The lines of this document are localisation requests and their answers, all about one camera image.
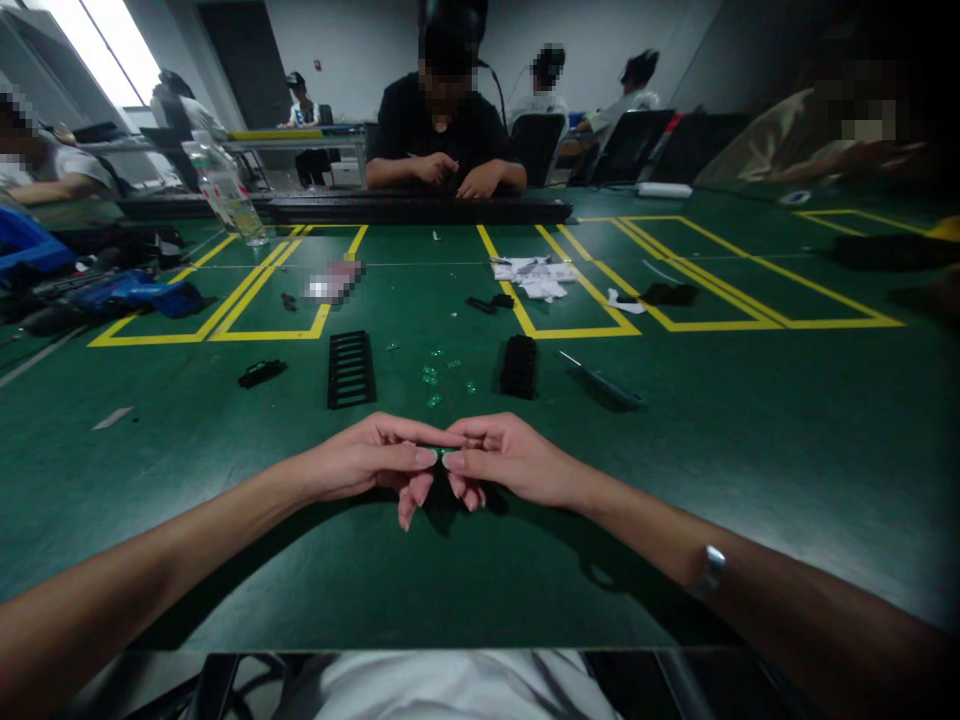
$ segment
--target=black office chair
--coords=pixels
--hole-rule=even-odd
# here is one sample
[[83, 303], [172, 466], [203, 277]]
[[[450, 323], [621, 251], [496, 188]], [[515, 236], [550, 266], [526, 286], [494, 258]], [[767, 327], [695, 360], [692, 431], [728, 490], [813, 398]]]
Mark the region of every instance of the black office chair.
[[750, 116], [745, 113], [684, 115], [655, 160], [650, 181], [692, 184], [749, 124]]
[[607, 144], [598, 152], [596, 165], [592, 171], [587, 169], [587, 182], [591, 185], [635, 183], [675, 114], [674, 110], [625, 112]]
[[550, 182], [560, 150], [560, 136], [566, 129], [567, 117], [555, 113], [521, 115], [513, 124], [510, 142], [527, 169], [529, 187], [544, 187]]
[[200, 192], [200, 182], [197, 178], [197, 171], [190, 163], [190, 158], [183, 151], [182, 143], [193, 140], [193, 135], [189, 130], [174, 130], [171, 128], [140, 128], [143, 136], [153, 143], [167, 162], [173, 165], [183, 184], [190, 188], [191, 192]]

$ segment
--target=yellow rectangle marking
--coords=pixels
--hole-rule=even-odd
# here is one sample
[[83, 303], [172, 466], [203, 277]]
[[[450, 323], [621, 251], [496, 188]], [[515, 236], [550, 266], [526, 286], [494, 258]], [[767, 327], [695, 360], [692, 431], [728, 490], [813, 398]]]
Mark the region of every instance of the yellow rectangle marking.
[[[308, 232], [311, 227], [326, 227], [321, 225], [311, 225], [307, 227], [304, 232]], [[364, 235], [367, 233], [367, 228], [369, 225], [344, 225], [341, 227], [357, 227], [360, 228], [357, 231], [356, 236], [353, 239], [353, 242], [350, 244], [350, 249], [347, 250], [344, 255], [345, 260], [353, 259], [357, 249], [360, 247], [360, 243], [363, 242]], [[210, 337], [210, 342], [234, 342], [234, 341], [260, 341], [260, 340], [317, 340], [323, 335], [323, 326], [327, 321], [327, 316], [330, 314], [331, 306], [327, 303], [321, 304], [320, 309], [317, 311], [316, 317], [313, 319], [313, 324], [310, 326], [309, 330], [263, 330], [263, 331], [250, 331], [250, 332], [230, 332], [230, 328], [233, 327], [233, 324], [237, 319], [243, 314], [243, 311], [247, 309], [247, 306], [253, 301], [257, 296], [257, 293], [263, 288], [267, 280], [270, 279], [270, 276], [273, 275], [274, 271], [280, 266], [282, 266], [287, 260], [290, 259], [290, 256], [296, 252], [297, 248], [300, 247], [300, 244], [305, 238], [300, 237], [287, 249], [283, 255], [277, 258], [276, 262], [268, 267], [263, 274], [259, 277], [257, 282], [250, 288], [249, 292], [243, 297], [240, 302], [236, 304], [230, 314], [227, 316], [226, 320], [223, 321], [223, 324], [216, 329], [213, 335]]]
[[[233, 306], [242, 295], [247, 291], [247, 288], [256, 280], [257, 275], [259, 275], [264, 268], [266, 268], [273, 259], [279, 255], [283, 249], [288, 245], [286, 241], [281, 242], [274, 248], [262, 263], [255, 267], [246, 278], [243, 279], [243, 282], [237, 286], [237, 289], [234, 290], [226, 300], [224, 300], [220, 307], [217, 308], [216, 312], [211, 315], [207, 321], [197, 330], [195, 333], [184, 334], [184, 335], [143, 335], [140, 337], [114, 337], [114, 335], [122, 330], [124, 327], [130, 324], [130, 322], [137, 316], [138, 313], [128, 315], [122, 320], [118, 320], [112, 326], [110, 326], [106, 332], [101, 334], [99, 337], [93, 340], [87, 347], [131, 347], [135, 345], [178, 345], [183, 343], [196, 343], [203, 342], [206, 339], [207, 335], [210, 334], [210, 331], [216, 327], [217, 323], [226, 315], [227, 311]], [[223, 249], [226, 246], [226, 242], [222, 243], [219, 249]], [[204, 261], [209, 260], [213, 257], [214, 253], [208, 253], [207, 256], [203, 258]]]
[[[829, 288], [825, 288], [822, 285], [819, 285], [813, 282], [812, 280], [808, 280], [807, 278], [797, 275], [796, 273], [792, 273], [789, 270], [785, 270], [784, 268], [770, 262], [769, 260], [765, 260], [764, 258], [757, 257], [755, 255], [750, 255], [748, 252], [744, 251], [742, 248], [739, 248], [733, 243], [728, 242], [727, 240], [724, 240], [723, 238], [710, 232], [709, 230], [706, 230], [705, 228], [700, 227], [695, 222], [692, 222], [691, 220], [685, 217], [676, 216], [676, 218], [678, 218], [687, 227], [695, 230], [696, 232], [700, 233], [706, 238], [709, 238], [715, 243], [721, 245], [722, 247], [727, 248], [728, 250], [733, 252], [735, 255], [738, 255], [739, 257], [742, 257], [745, 260], [751, 260], [752, 262], [755, 262], [758, 265], [762, 265], [768, 270], [772, 270], [775, 273], [783, 275], [785, 278], [788, 278], [789, 280], [792, 280], [796, 283], [804, 285], [805, 287], [808, 287], [811, 290], [814, 290], [815, 292], [820, 293], [821, 295], [827, 296], [831, 300], [835, 300], [836, 302], [839, 302], [842, 305], [846, 305], [847, 307], [852, 308], [853, 310], [856, 310], [857, 312], [863, 313], [864, 315], [867, 316], [865, 318], [841, 318], [836, 320], [791, 320], [790, 318], [782, 315], [781, 313], [778, 313], [775, 310], [762, 304], [755, 298], [752, 298], [746, 293], [740, 290], [737, 290], [732, 285], [725, 283], [724, 281], [720, 280], [720, 278], [707, 272], [702, 267], [696, 265], [690, 260], [687, 260], [684, 258], [676, 258], [676, 260], [673, 263], [671, 263], [671, 265], [677, 269], [680, 269], [679, 266], [682, 265], [690, 269], [696, 275], [707, 278], [710, 283], [716, 285], [718, 288], [722, 288], [726, 290], [731, 295], [738, 297], [740, 300], [752, 305], [753, 307], [757, 308], [757, 310], [759, 310], [760, 312], [773, 318], [774, 320], [781, 323], [785, 327], [790, 328], [791, 330], [813, 330], [813, 329], [836, 330], [841, 328], [844, 328], [844, 329], [845, 328], [877, 328], [877, 327], [902, 327], [903, 326], [903, 323], [900, 322], [899, 320], [894, 320], [893, 318], [888, 317], [883, 313], [880, 313], [876, 310], [873, 310], [872, 308], [867, 307], [866, 305], [858, 303], [856, 300], [852, 300], [846, 297], [845, 295], [841, 295], [840, 293], [834, 292]], [[639, 228], [634, 226], [633, 223], [631, 222], [633, 218], [622, 218], [622, 219], [626, 224], [630, 225], [632, 228], [639, 230]], [[648, 217], [645, 217], [644, 219], [654, 220], [657, 218], [648, 216]], [[664, 219], [673, 220], [675, 219], [675, 216], [664, 216]], [[647, 235], [647, 237], [650, 240], [653, 240], [653, 238], [650, 237], [649, 235]], [[661, 248], [666, 249], [658, 241], [654, 240], [654, 242]]]
[[[547, 232], [546, 228], [542, 225], [537, 225], [537, 230], [564, 262], [571, 262], [570, 257], [557, 244], [550, 233]], [[489, 233], [487, 233], [487, 229], [483, 225], [477, 225], [477, 232], [480, 233], [480, 238], [483, 240], [483, 245], [487, 249], [490, 257], [499, 257], [499, 253], [494, 247], [493, 241], [490, 239]], [[607, 305], [607, 299], [600, 294], [600, 291], [593, 286], [593, 283], [591, 283], [576, 266], [571, 264], [571, 269], [577, 277], [577, 282], [579, 282], [590, 296], [613, 318], [614, 322], [617, 323], [617, 327], [537, 330], [530, 321], [530, 316], [524, 309], [523, 303], [520, 302], [520, 297], [517, 295], [513, 286], [508, 282], [501, 281], [500, 287], [503, 288], [503, 292], [513, 298], [513, 312], [517, 316], [517, 322], [520, 323], [520, 327], [523, 328], [523, 332], [527, 337], [533, 338], [534, 340], [572, 340], [578, 338], [624, 337], [641, 334], [640, 331], [623, 316], [623, 313]]]
[[[630, 237], [630, 239], [640, 244], [640, 246], [643, 247], [644, 250], [649, 252], [651, 255], [653, 255], [657, 259], [664, 259], [658, 250], [656, 250], [652, 245], [648, 245], [646, 242], [641, 243], [640, 240], [637, 237], [634, 237], [629, 232], [629, 230], [626, 227], [624, 227], [621, 223], [618, 223], [616, 220], [613, 220], [613, 219], [610, 220], [610, 223], [616, 226], [625, 235]], [[600, 260], [593, 260], [590, 257], [590, 253], [587, 252], [586, 248], [584, 248], [579, 241], [577, 241], [577, 239], [573, 236], [573, 234], [569, 231], [568, 228], [562, 227], [561, 232], [570, 241], [570, 244], [573, 245], [573, 247], [576, 249], [576, 251], [580, 254], [580, 256], [584, 260], [593, 262], [593, 264], [596, 266], [598, 270], [600, 270], [600, 272], [602, 272], [604, 275], [610, 278], [621, 290], [626, 292], [628, 295], [631, 295], [635, 298], [640, 297], [640, 292], [636, 288], [634, 288], [632, 285], [630, 285], [626, 280], [620, 277], [619, 274], [614, 272], [609, 265], [607, 265], [605, 262], [601, 262]], [[669, 249], [667, 248], [664, 248], [664, 249], [668, 254], [673, 255], [673, 253]], [[676, 267], [673, 261], [670, 261], [670, 260], [668, 260], [667, 262], [670, 263], [671, 266], [675, 267], [679, 272], [684, 273], [688, 276], [691, 276], [690, 273], [686, 271], [686, 268]], [[747, 315], [749, 315], [754, 319], [753, 320], [709, 321], [709, 322], [675, 322], [671, 320], [669, 317], [667, 317], [666, 314], [656, 306], [647, 305], [646, 303], [643, 303], [644, 307], [647, 309], [647, 312], [657, 322], [663, 325], [670, 332], [710, 332], [710, 331], [731, 331], [731, 330], [779, 330], [781, 329], [780, 325], [777, 325], [777, 323], [773, 322], [769, 318], [764, 317], [763, 315], [760, 315], [755, 310], [753, 310], [753, 308], [745, 305], [744, 303], [741, 303], [736, 298], [728, 297], [727, 294], [724, 293], [723, 291], [718, 292], [717, 289], [710, 286], [707, 282], [705, 282], [699, 276], [693, 277], [693, 279], [695, 279], [701, 285], [704, 285], [711, 292], [714, 292], [715, 294], [720, 295], [720, 297], [722, 297], [724, 300], [727, 300], [727, 302], [737, 307], [741, 312], [746, 313]]]
[[798, 210], [796, 215], [799, 215], [802, 218], [807, 220], [812, 220], [813, 222], [820, 223], [821, 225], [826, 225], [827, 227], [834, 228], [837, 230], [842, 230], [850, 235], [859, 235], [861, 237], [866, 237], [866, 233], [858, 232], [856, 230], [850, 230], [845, 228], [842, 225], [837, 225], [831, 223], [827, 220], [823, 220], [821, 215], [859, 215], [862, 218], [867, 220], [873, 220], [874, 222], [881, 223], [883, 225], [889, 225], [890, 227], [899, 228], [900, 230], [906, 230], [907, 232], [917, 233], [918, 235], [926, 235], [927, 230], [923, 228], [918, 228], [913, 225], [907, 225], [902, 223], [899, 220], [891, 220], [890, 218], [881, 217], [880, 215], [874, 215], [873, 213], [864, 212], [863, 210], [855, 209], [844, 209], [844, 210]]

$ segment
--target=hand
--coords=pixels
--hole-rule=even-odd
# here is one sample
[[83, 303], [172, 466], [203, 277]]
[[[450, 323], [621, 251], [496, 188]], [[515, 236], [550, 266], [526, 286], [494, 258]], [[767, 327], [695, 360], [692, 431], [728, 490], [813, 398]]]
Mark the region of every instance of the hand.
[[467, 449], [445, 454], [443, 464], [453, 494], [471, 511], [486, 505], [477, 481], [489, 480], [538, 505], [583, 512], [588, 490], [605, 477], [513, 413], [459, 420], [447, 432], [467, 438]]
[[284, 477], [302, 485], [313, 502], [353, 497], [373, 487], [393, 488], [400, 496], [400, 527], [410, 529], [433, 484], [431, 468], [439, 447], [462, 447], [466, 438], [414, 420], [373, 413], [322, 445], [280, 463]]
[[503, 179], [504, 165], [502, 160], [491, 160], [475, 167], [464, 178], [457, 197], [464, 200], [493, 197]]
[[423, 182], [434, 187], [440, 187], [447, 178], [460, 170], [459, 163], [455, 162], [446, 153], [434, 153], [426, 157], [417, 158], [414, 174]]

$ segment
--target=electrical wire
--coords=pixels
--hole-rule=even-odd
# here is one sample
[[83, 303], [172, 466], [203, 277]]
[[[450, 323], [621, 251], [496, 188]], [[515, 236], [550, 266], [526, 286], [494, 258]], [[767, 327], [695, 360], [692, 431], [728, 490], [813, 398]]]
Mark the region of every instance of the electrical wire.
[[516, 81], [513, 83], [513, 90], [510, 91], [510, 97], [507, 98], [507, 102], [513, 100], [514, 93], [517, 92], [517, 85], [520, 84], [520, 78], [523, 77], [523, 73], [526, 71], [526, 68], [520, 68], [520, 74], [517, 75]]

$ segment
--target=desk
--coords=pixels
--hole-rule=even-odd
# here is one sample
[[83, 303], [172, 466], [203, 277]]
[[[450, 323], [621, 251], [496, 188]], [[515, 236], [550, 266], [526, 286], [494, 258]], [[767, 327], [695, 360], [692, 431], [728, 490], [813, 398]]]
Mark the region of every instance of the desk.
[[[510, 410], [632, 485], [945, 622], [943, 583], [958, 564], [956, 478], [943, 453], [954, 441], [947, 404], [960, 392], [960, 348], [887, 299], [928, 274], [853, 273], [805, 249], [828, 247], [844, 229], [922, 229], [936, 217], [837, 200], [819, 206], [833, 214], [801, 216], [699, 191], [684, 203], [541, 194], [569, 200], [583, 221], [298, 226], [258, 249], [226, 242], [212, 222], [180, 224], [201, 264], [189, 279], [216, 303], [197, 317], [153, 313], [87, 332], [0, 390], [0, 600], [373, 410], [441, 427]], [[283, 309], [282, 292], [299, 295], [305, 275], [351, 248], [368, 269], [347, 302]], [[524, 297], [516, 312], [488, 316], [465, 300], [502, 291], [494, 251], [569, 257], [582, 280], [552, 305]], [[608, 287], [644, 290], [662, 275], [698, 286], [694, 306], [633, 316], [600, 301]], [[329, 411], [328, 338], [354, 330], [370, 334], [379, 400]], [[541, 350], [534, 401], [495, 392], [502, 347], [523, 332]], [[388, 352], [392, 343], [400, 347]], [[44, 345], [0, 348], [0, 364]], [[435, 349], [463, 364], [442, 369], [444, 400], [431, 410], [436, 389], [420, 368]], [[647, 410], [612, 411], [556, 350], [623, 379]], [[276, 358], [286, 373], [237, 386], [248, 366]], [[91, 431], [129, 406], [124, 420]], [[510, 496], [467, 515], [437, 487], [437, 506], [418, 512], [406, 535], [395, 501], [304, 511], [215, 572], [136, 647], [736, 642], [585, 520]]]
[[334, 126], [339, 132], [323, 128], [290, 128], [251, 130], [230, 133], [230, 140], [222, 143], [230, 152], [254, 150], [316, 150], [350, 148], [357, 156], [360, 181], [367, 186], [366, 135], [362, 125]]

